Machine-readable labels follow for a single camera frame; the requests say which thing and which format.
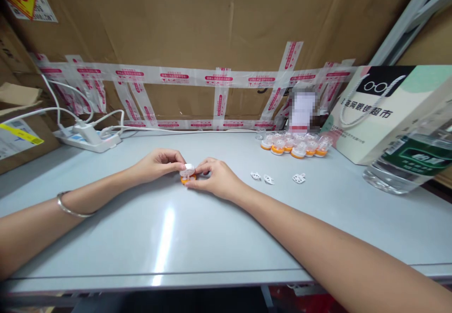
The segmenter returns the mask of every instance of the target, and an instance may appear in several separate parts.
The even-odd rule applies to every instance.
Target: green label
[[[452,150],[431,146],[404,136],[381,156],[409,172],[434,176],[452,164]]]

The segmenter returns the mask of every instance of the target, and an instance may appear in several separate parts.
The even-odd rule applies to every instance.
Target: gray table
[[[63,146],[0,176],[0,215],[125,169],[157,147],[178,149],[192,164],[222,159],[258,190],[427,276],[452,278],[451,204],[423,189],[395,196],[373,188],[363,167],[335,150],[323,159],[275,156],[248,133],[140,133],[102,154]],[[276,185],[254,181],[251,171]],[[292,176],[303,172],[307,181],[299,185]],[[13,293],[35,293],[296,282],[312,278],[247,213],[184,188],[173,174],[121,194],[6,284]]]

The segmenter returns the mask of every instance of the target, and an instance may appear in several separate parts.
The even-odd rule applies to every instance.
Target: power strip
[[[53,132],[53,134],[63,144],[75,146],[96,153],[103,153],[108,151],[110,148],[115,148],[116,145],[122,141],[118,134],[113,134],[106,139],[101,139],[101,142],[98,144],[90,144],[79,133],[74,133],[71,136],[65,136],[61,131],[56,131]]]

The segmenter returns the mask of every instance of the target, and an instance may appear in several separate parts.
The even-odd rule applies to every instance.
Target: bag handle
[[[356,83],[356,85],[352,88],[352,90],[350,91],[350,93],[346,96],[345,99],[349,100],[351,98],[351,96],[353,94],[355,94],[356,90],[358,89],[358,86],[361,84],[361,82],[367,78],[369,76],[369,74],[366,74],[365,76],[363,76],[360,80],[358,80],[358,82]],[[383,98],[392,90],[392,88],[402,79],[406,78],[406,75],[401,75],[399,76],[397,79],[395,79],[388,87],[386,87],[386,90],[383,92],[383,94],[377,99],[377,101],[372,105],[371,108],[369,108],[366,112],[364,112],[358,119],[355,119],[351,122],[345,122],[344,121],[344,111],[345,111],[345,104],[342,105],[342,108],[340,110],[339,113],[339,120],[340,123],[342,124],[342,126],[344,127],[351,127],[354,125],[357,125],[358,123],[360,123],[361,121],[363,121],[365,118],[367,118],[369,116],[369,114],[372,112],[372,110],[377,107],[380,103],[381,100],[383,100]]]

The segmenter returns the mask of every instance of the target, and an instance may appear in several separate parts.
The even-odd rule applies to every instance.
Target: silver bangle
[[[58,205],[60,206],[60,208],[61,208],[64,212],[69,213],[69,214],[73,215],[74,217],[81,217],[81,218],[92,217],[93,215],[95,215],[95,214],[97,213],[97,211],[95,211],[95,212],[93,212],[93,213],[91,213],[91,214],[79,214],[79,213],[72,212],[70,209],[68,209],[68,208],[67,208],[65,205],[63,205],[63,203],[61,202],[61,197],[62,197],[64,194],[68,193],[68,192],[70,192],[70,191],[61,192],[61,193],[58,193],[58,194],[56,195],[56,198],[58,199]]]

